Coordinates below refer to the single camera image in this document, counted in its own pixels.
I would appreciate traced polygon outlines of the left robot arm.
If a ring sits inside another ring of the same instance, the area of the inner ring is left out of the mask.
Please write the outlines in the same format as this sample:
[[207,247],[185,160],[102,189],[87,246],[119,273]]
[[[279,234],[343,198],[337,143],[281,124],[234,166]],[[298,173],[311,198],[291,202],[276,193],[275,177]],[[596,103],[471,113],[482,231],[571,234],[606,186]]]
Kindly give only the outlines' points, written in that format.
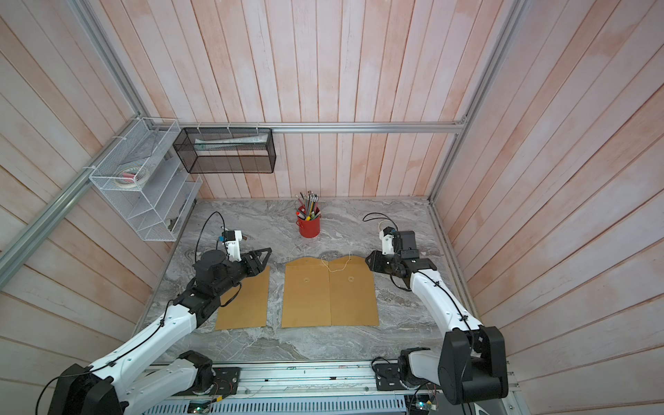
[[145,370],[224,306],[222,295],[240,290],[245,278],[259,276],[270,256],[270,248],[237,259],[221,250],[202,254],[185,291],[167,302],[153,323],[106,356],[86,367],[74,364],[50,381],[55,391],[49,413],[141,414],[183,391],[209,394],[214,390],[213,363],[198,352],[184,352],[154,373]]

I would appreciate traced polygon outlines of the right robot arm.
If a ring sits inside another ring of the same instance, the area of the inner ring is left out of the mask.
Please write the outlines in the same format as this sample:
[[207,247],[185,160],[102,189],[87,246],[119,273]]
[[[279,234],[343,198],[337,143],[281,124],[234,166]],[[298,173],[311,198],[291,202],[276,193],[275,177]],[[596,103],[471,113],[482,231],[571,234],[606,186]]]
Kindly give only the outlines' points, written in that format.
[[443,336],[439,351],[401,351],[400,381],[408,387],[440,387],[453,405],[508,396],[505,339],[498,328],[486,326],[461,304],[444,282],[437,266],[420,255],[413,231],[386,227],[381,249],[365,262],[374,273],[399,278],[431,314]]

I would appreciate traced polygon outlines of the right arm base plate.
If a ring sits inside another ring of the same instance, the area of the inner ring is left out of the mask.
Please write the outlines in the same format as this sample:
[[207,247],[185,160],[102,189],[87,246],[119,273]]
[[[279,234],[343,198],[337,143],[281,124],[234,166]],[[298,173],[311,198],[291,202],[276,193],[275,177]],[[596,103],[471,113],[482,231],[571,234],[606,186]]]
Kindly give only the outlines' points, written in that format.
[[379,391],[414,391],[418,387],[440,383],[439,367],[431,361],[390,362],[378,359],[370,363],[370,368]]

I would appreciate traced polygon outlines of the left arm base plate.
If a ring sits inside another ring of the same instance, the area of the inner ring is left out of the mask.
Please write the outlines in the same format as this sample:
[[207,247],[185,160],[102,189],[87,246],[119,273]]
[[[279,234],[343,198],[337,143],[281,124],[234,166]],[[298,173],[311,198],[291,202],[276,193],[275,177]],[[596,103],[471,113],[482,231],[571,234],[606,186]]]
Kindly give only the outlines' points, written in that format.
[[240,371],[239,367],[213,367],[213,374],[207,376],[202,385],[197,380],[193,387],[177,393],[176,396],[222,396],[226,398],[235,395],[238,390]]

